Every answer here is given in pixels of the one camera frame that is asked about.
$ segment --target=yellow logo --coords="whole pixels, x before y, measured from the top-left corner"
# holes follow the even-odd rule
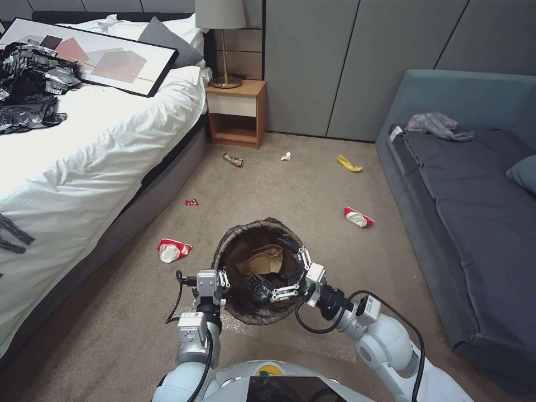
[[[257,377],[268,377],[272,375],[285,375],[283,369],[274,364],[264,364],[255,373]]]

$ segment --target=crumpled paper cup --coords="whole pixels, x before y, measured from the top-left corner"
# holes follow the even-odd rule
[[[156,249],[160,255],[160,260],[169,264],[179,258],[186,257],[192,246],[173,239],[162,239]]]

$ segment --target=black screen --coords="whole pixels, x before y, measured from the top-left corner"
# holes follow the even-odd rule
[[[247,402],[346,402],[318,377],[250,377]]]

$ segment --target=brown trash bag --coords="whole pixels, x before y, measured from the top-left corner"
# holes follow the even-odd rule
[[[300,298],[289,300],[258,301],[247,288],[247,276],[243,276],[236,264],[247,259],[248,254],[268,244],[283,248],[283,264],[278,274],[271,273],[266,278],[274,287],[280,288],[297,282],[300,270],[293,256],[302,247],[302,241],[288,227],[277,219],[266,218],[246,225],[237,225],[227,231],[214,254],[212,269],[224,269],[231,283],[231,296],[227,298],[226,310],[244,324],[267,325],[282,320],[289,315]]]

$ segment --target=lampshade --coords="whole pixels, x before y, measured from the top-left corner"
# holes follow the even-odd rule
[[[237,29],[246,27],[242,0],[195,0],[197,28]]]

